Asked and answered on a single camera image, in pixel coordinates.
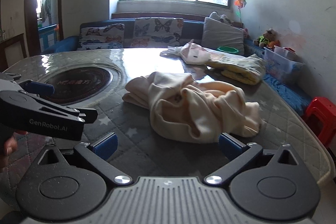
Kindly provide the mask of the person's left hand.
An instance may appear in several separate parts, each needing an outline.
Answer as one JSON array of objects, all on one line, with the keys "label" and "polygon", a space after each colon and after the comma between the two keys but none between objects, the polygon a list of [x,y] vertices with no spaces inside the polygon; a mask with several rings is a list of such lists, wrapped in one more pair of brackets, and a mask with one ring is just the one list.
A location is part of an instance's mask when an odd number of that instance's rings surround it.
[{"label": "person's left hand", "polygon": [[0,168],[1,172],[5,170],[5,168],[9,164],[9,156],[13,154],[18,149],[18,143],[15,138],[15,135],[27,135],[26,131],[17,131],[15,134],[11,135],[7,141],[3,144],[1,148],[1,156],[0,156]]}]

